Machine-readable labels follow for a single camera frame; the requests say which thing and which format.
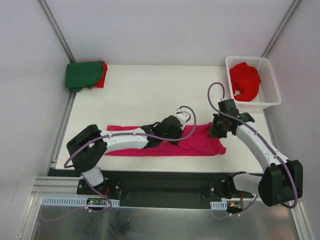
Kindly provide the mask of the pink t shirt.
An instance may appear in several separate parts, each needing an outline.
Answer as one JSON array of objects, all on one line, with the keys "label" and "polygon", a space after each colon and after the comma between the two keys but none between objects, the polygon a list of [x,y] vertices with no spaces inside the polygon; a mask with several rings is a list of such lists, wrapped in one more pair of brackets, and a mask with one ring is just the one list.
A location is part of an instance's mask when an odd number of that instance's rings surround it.
[{"label": "pink t shirt", "polygon": [[210,157],[224,155],[227,149],[219,138],[210,137],[212,123],[197,125],[193,134],[178,143],[162,142],[158,147],[147,149],[123,149],[107,152],[106,156],[116,157]]}]

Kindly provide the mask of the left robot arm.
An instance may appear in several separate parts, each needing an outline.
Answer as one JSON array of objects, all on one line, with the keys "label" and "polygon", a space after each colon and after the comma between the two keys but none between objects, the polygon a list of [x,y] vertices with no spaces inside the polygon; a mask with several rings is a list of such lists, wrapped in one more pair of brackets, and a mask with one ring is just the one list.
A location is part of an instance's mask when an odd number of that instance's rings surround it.
[{"label": "left robot arm", "polygon": [[65,168],[74,168],[84,179],[83,186],[96,195],[108,192],[107,182],[98,167],[106,153],[120,150],[157,148],[163,142],[178,145],[186,123],[191,119],[184,111],[166,117],[161,122],[143,125],[133,130],[102,131],[91,124],[72,138],[66,145],[69,159]]}]

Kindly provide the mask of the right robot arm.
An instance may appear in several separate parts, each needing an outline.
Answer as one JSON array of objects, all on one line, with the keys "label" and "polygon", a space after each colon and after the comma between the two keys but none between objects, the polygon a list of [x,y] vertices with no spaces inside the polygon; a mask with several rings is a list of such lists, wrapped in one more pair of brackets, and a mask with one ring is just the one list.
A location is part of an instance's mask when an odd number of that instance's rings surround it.
[{"label": "right robot arm", "polygon": [[209,135],[221,139],[232,133],[246,145],[263,170],[262,176],[244,171],[232,173],[227,177],[225,193],[235,198],[244,191],[259,196],[268,207],[295,208],[303,195],[302,164],[289,160],[269,143],[254,118],[247,112],[240,113],[234,100],[220,101],[215,110]]}]

